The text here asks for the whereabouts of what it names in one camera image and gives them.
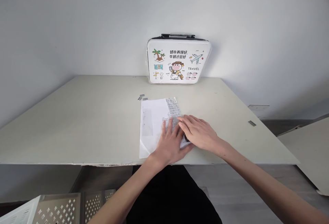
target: electrical socket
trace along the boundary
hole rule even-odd
[[[251,111],[263,111],[265,109],[267,109],[269,107],[269,105],[249,105],[248,108]]]

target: left hand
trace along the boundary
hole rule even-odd
[[[162,123],[162,134],[158,142],[157,148],[149,156],[149,158],[153,158],[155,162],[162,168],[183,159],[185,155],[190,152],[194,147],[193,144],[189,144],[183,149],[180,149],[184,132],[180,130],[178,133],[179,128],[180,127],[177,124],[174,128],[174,131],[171,132],[172,118],[170,118],[169,120],[167,132],[166,121],[164,120]]]

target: airplane drawing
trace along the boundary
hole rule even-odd
[[[199,55],[199,56],[197,56],[197,55],[195,55],[195,54],[192,54],[192,55],[193,55],[195,58],[194,58],[194,59],[190,59],[191,63],[193,63],[193,61],[196,60],[196,64],[198,64],[198,62],[199,62],[199,58],[202,57],[203,54],[201,54],[201,55]]]

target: cartoon cow character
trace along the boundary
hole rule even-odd
[[[182,69],[184,64],[180,61],[176,61],[176,62],[173,62],[171,65],[172,66],[169,67],[169,70],[171,72],[170,78],[172,80],[177,80],[178,78],[183,79],[184,77],[180,70]]]

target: paper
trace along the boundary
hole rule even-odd
[[[168,129],[169,119],[173,118],[172,130],[181,117],[176,98],[156,99],[142,101],[141,107],[141,131],[139,134],[139,158],[148,157],[157,147],[161,132],[162,122],[166,121]],[[181,148],[190,144],[183,137]]]

